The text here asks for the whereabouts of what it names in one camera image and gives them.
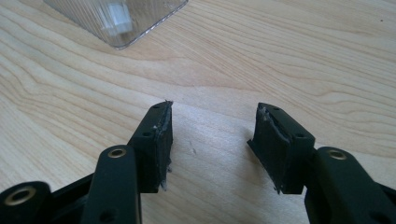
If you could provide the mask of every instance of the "clear plastic box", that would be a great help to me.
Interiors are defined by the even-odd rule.
[[[124,49],[188,0],[44,0],[116,49]]]

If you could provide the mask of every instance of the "black plastic part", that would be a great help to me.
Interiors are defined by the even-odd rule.
[[[322,147],[313,166],[305,197],[310,223],[396,223],[396,207],[389,196],[351,154]]]
[[[92,175],[87,175],[80,180],[58,189],[52,193],[54,213],[51,224],[79,223],[92,182]]]
[[[141,223],[134,149],[114,146],[99,157],[81,224]]]
[[[50,201],[50,187],[44,182],[16,185],[0,194],[0,223],[47,223]]]
[[[247,143],[278,192],[302,193],[306,161],[315,152],[311,133],[282,109],[259,103],[254,137]]]
[[[166,180],[172,143],[172,102],[166,101],[149,109],[128,142],[135,149],[141,193],[158,192]]]

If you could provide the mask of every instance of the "light wood surface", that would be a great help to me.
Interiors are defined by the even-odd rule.
[[[114,50],[40,0],[0,0],[0,190],[59,189],[173,100],[168,191],[144,223],[307,223],[249,149],[258,102],[396,188],[394,0],[190,0]]]

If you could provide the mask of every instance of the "round hole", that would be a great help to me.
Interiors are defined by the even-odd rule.
[[[339,160],[339,161],[343,161],[343,160],[347,159],[346,154],[344,154],[341,151],[332,149],[332,150],[329,150],[328,153],[329,153],[330,157],[332,157],[333,159]]]
[[[125,150],[125,149],[123,149],[123,148],[116,148],[116,149],[111,150],[111,151],[107,154],[107,156],[110,157],[110,158],[119,158],[119,157],[124,156],[125,154],[126,154],[126,150]]]
[[[298,138],[305,138],[305,135],[303,133],[297,133],[296,137]]]
[[[151,133],[143,133],[143,136],[145,136],[145,137],[150,137],[150,136],[151,136]]]
[[[8,206],[18,205],[27,202],[33,196],[35,196],[35,188],[31,186],[23,187],[8,195],[4,201],[4,204]]]
[[[371,212],[370,218],[372,220],[374,220],[376,223],[381,223],[381,224],[389,224],[390,223],[390,219],[387,216],[385,216],[384,214],[379,213],[379,212]]]
[[[117,210],[116,209],[108,209],[108,210],[104,211],[99,216],[99,220],[102,223],[112,222],[112,221],[116,220],[116,218],[117,218]]]

